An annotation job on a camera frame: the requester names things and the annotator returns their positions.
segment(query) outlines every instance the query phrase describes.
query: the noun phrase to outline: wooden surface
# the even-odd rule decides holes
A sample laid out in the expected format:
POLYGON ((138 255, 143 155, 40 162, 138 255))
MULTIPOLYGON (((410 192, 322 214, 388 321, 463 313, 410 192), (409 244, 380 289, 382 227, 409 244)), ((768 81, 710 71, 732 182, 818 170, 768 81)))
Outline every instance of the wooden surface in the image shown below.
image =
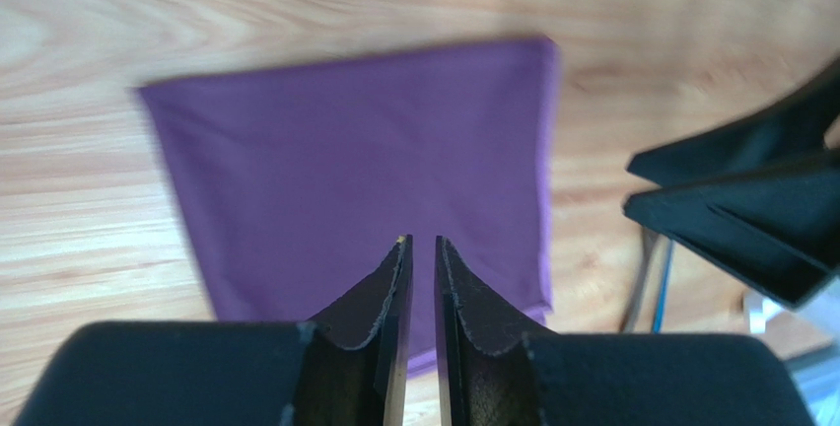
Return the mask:
MULTIPOLYGON (((0 424, 79 325, 210 318, 133 87, 547 34, 565 61, 549 323, 613 331, 639 255, 620 206, 646 187, 631 153, 777 98, 838 30, 840 0, 0 0, 0 424)), ((742 292, 679 250, 665 330, 744 331, 742 292)), ((770 328, 782 355, 824 341, 788 317, 770 328)), ((406 424, 438 424, 433 376, 407 400, 406 424)))

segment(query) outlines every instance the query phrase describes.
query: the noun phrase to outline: fabric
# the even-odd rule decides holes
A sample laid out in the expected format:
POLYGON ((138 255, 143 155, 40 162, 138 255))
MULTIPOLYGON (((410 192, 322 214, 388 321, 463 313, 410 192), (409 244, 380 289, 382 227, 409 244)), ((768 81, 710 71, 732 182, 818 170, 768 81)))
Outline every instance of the fabric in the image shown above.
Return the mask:
POLYGON ((541 319, 556 70, 530 38, 141 89, 219 320, 306 319, 400 234, 410 372, 435 361, 436 235, 541 319))

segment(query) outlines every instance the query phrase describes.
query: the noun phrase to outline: wood grain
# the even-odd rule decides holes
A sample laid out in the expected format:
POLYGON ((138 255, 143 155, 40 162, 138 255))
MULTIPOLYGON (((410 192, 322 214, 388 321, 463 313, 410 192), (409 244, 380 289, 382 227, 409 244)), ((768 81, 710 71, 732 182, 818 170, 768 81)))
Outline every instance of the wood grain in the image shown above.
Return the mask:
MULTIPOLYGON (((840 47, 838 4, 0 0, 0 424, 14 419, 79 325, 210 318, 132 88, 454 40, 550 36, 565 76, 551 161, 549 323, 614 331, 640 249, 620 206, 646 187, 624 173, 630 155, 794 87, 840 47)), ((743 290, 680 250, 665 330, 744 331, 743 290)), ((825 341, 787 317, 770 329, 782 355, 825 341)), ((412 381, 405 424, 438 424, 437 408, 434 376, 412 381)))

